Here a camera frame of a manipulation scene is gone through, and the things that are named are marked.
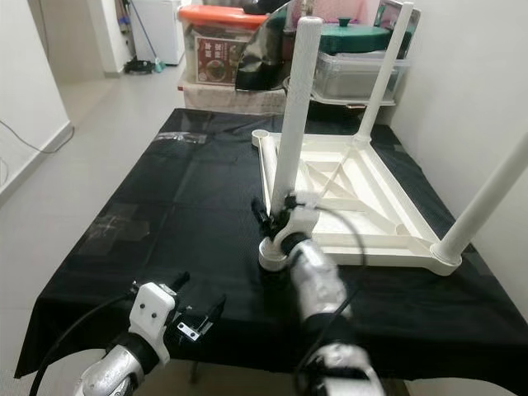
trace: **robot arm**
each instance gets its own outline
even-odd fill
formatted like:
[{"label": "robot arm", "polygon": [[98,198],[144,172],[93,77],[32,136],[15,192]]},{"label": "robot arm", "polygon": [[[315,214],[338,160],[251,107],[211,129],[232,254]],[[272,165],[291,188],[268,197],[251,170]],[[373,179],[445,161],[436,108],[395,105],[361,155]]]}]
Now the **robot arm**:
[{"label": "robot arm", "polygon": [[100,361],[88,367],[74,390],[74,396],[129,396],[156,365],[170,360],[167,345],[184,337],[199,341],[224,310],[225,296],[214,304],[196,328],[186,323],[188,307],[179,309],[177,291],[189,280],[183,274],[172,288],[148,283],[141,285],[130,311],[129,331]]},{"label": "robot arm", "polygon": [[[290,272],[298,295],[303,336],[316,345],[302,362],[307,386],[297,390],[314,395],[383,396],[366,351],[354,343],[350,307],[334,315],[347,301],[347,288],[335,261],[310,237],[318,220],[315,210],[310,209],[316,202],[317,196],[289,196],[275,218],[268,216],[257,201],[252,203],[267,239],[261,244],[259,262],[266,271],[274,268]],[[284,256],[280,258],[277,251]]]}]

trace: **clear plastic container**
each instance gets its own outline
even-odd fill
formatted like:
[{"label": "clear plastic container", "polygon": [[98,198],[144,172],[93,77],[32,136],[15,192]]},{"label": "clear plastic container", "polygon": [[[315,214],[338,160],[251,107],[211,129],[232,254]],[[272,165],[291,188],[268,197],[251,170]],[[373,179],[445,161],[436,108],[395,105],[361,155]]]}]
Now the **clear plastic container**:
[{"label": "clear plastic container", "polygon": [[245,44],[266,20],[242,8],[190,5],[180,8],[190,83],[234,85]]},{"label": "clear plastic container", "polygon": [[[333,56],[320,52],[313,81],[313,95],[322,102],[367,103],[384,55],[384,51]],[[396,61],[385,91],[384,104],[394,103],[394,93],[409,64],[406,59]]]}]

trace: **green lid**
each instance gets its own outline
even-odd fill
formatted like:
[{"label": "green lid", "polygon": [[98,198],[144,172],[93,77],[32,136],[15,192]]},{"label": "green lid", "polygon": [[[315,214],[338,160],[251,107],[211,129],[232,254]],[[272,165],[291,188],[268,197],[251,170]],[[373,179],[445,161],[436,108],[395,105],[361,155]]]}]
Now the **green lid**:
[{"label": "green lid", "polygon": [[323,26],[319,50],[327,54],[386,50],[391,31],[382,27],[328,23]]}]

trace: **black tablecloth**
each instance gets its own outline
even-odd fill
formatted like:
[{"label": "black tablecloth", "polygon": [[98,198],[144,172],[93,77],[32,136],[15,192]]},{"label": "black tablecloth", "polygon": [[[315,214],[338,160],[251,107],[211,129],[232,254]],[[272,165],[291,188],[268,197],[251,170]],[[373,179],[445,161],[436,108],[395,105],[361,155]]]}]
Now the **black tablecloth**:
[{"label": "black tablecloth", "polygon": [[[353,119],[311,120],[308,132],[349,132]],[[261,240],[250,201],[261,196],[251,132],[281,130],[276,116],[175,110],[35,303],[16,376],[36,370],[54,339],[81,314],[137,281],[191,273],[184,304],[195,315],[225,292],[222,319],[200,346],[173,357],[290,371],[299,358],[291,290],[263,286]],[[192,132],[180,140],[164,132]],[[448,210],[390,128],[373,146],[439,236]],[[343,267],[355,287],[355,267]],[[422,269],[370,268],[352,303],[359,343],[383,377],[463,377],[528,394],[528,327],[479,255],[469,249],[449,277]],[[130,305],[102,312],[59,355],[105,347],[126,330]]]}]

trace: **mop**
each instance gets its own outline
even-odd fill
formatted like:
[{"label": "mop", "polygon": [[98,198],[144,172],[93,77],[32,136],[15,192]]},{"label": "mop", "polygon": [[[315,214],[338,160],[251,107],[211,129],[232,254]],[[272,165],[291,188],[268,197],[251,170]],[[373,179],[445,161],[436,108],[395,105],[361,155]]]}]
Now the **mop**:
[{"label": "mop", "polygon": [[141,25],[141,30],[143,30],[143,33],[145,34],[145,38],[147,39],[148,46],[150,47],[154,55],[154,71],[156,73],[161,73],[166,67],[165,63],[162,62],[156,55],[156,51],[154,50],[154,47],[152,43],[150,42],[149,35],[147,34],[145,26],[143,25],[143,21],[141,21],[141,16],[139,16],[138,9],[135,7],[133,0],[129,0],[129,1],[130,1],[130,4],[132,5],[132,8],[134,9],[135,15],[138,17],[139,24]]}]

